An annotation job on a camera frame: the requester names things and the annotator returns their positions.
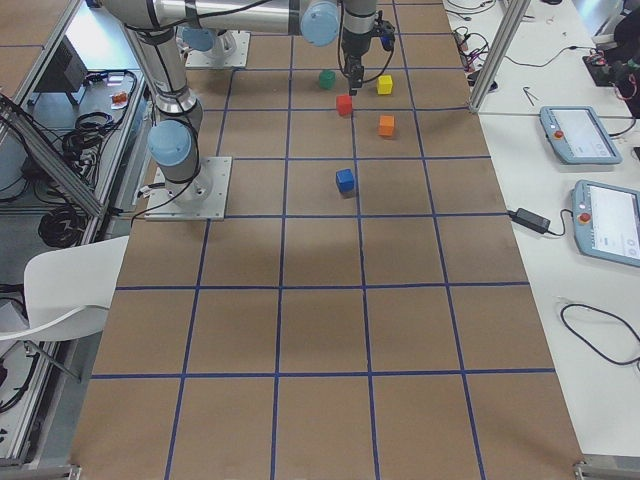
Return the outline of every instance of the power adapter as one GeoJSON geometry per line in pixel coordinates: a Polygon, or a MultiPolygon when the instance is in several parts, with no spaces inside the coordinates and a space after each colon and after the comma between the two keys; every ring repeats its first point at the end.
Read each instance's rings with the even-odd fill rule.
{"type": "Polygon", "coordinates": [[[551,220],[541,217],[540,215],[536,215],[529,210],[519,208],[515,212],[508,210],[507,213],[509,214],[511,221],[518,223],[523,227],[527,227],[534,232],[547,233],[549,231],[551,220]]]}

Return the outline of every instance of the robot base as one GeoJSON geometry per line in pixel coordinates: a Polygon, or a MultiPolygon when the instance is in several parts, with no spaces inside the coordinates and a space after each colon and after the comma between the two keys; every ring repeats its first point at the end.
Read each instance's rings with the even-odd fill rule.
{"type": "MultiPolygon", "coordinates": [[[[180,221],[180,220],[224,220],[227,206],[227,193],[231,178],[231,157],[205,157],[202,159],[201,168],[208,170],[213,178],[213,190],[202,202],[190,202],[181,205],[170,202],[145,214],[146,220],[180,221]]],[[[158,169],[154,182],[164,182],[164,175],[158,169]]],[[[166,189],[159,188],[151,191],[147,208],[153,208],[169,200],[166,189]]]]}
{"type": "Polygon", "coordinates": [[[189,52],[185,67],[187,69],[224,70],[227,68],[244,68],[247,66],[249,56],[249,32],[230,32],[236,41],[235,51],[225,58],[212,58],[203,52],[194,50],[189,52]]]}

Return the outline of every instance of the yellow cube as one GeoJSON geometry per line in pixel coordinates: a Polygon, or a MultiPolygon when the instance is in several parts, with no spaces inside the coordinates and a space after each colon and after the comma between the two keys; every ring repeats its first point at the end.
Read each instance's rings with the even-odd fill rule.
{"type": "Polygon", "coordinates": [[[380,75],[378,77],[378,95],[390,95],[393,91],[393,78],[391,75],[380,75]]]}

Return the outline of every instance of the blue joint cap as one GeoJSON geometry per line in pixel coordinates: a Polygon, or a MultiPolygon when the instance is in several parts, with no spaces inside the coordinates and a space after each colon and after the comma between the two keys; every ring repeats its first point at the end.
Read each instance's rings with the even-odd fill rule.
{"type": "Polygon", "coordinates": [[[307,42],[316,47],[329,45],[338,36],[338,7],[328,0],[309,5],[300,20],[300,31],[307,42]]]}
{"type": "Polygon", "coordinates": [[[174,167],[191,152],[191,132],[176,120],[165,120],[149,130],[147,146],[153,158],[163,167],[174,167]]]}
{"type": "Polygon", "coordinates": [[[182,30],[182,40],[194,50],[207,52],[213,48],[215,37],[206,28],[184,27],[182,30]]]}
{"type": "Polygon", "coordinates": [[[336,172],[336,185],[340,193],[350,192],[356,188],[356,179],[350,168],[336,172]]]}

